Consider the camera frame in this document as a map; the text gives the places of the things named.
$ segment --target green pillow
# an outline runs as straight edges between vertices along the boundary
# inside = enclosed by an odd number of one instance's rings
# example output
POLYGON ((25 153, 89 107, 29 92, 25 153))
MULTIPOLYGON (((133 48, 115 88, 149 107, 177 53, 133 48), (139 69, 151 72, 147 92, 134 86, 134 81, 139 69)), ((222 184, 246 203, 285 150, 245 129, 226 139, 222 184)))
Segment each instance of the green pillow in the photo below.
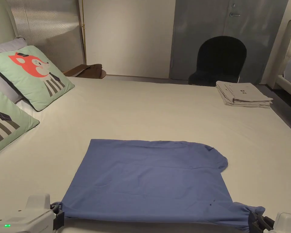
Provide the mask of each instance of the green pillow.
POLYGON ((0 151, 38 124, 0 91, 0 151))
POLYGON ((36 111, 75 87, 36 47, 0 53, 0 76, 36 111))

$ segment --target door handle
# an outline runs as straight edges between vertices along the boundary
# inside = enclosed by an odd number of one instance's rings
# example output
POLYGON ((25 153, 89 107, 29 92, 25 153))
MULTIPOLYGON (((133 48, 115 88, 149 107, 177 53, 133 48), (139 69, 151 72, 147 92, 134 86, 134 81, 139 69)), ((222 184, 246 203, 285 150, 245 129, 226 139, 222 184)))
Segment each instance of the door handle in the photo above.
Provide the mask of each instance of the door handle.
POLYGON ((239 17, 239 16, 240 16, 240 14, 235 14, 235 13, 230 14, 230 17, 239 17))

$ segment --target blue t-shirt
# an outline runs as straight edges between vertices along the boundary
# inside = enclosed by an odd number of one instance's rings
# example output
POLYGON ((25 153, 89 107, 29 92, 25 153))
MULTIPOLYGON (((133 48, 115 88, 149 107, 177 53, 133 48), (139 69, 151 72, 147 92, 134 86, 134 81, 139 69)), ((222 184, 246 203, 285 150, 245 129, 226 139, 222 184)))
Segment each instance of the blue t-shirt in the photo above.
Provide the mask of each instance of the blue t-shirt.
POLYGON ((92 139, 63 198, 65 215, 105 221, 199 222, 248 231, 250 211, 233 203, 227 159, 189 142, 92 139))

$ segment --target white bed frame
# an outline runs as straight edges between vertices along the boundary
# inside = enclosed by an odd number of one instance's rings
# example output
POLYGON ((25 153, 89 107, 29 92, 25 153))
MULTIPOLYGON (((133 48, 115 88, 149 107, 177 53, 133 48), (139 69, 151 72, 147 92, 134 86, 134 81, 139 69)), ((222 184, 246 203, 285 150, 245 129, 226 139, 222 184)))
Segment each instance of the white bed frame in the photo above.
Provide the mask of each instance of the white bed frame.
POLYGON ((275 87, 281 87, 291 94, 291 83, 283 77, 288 61, 291 59, 291 20, 288 22, 273 66, 272 76, 276 76, 275 87))

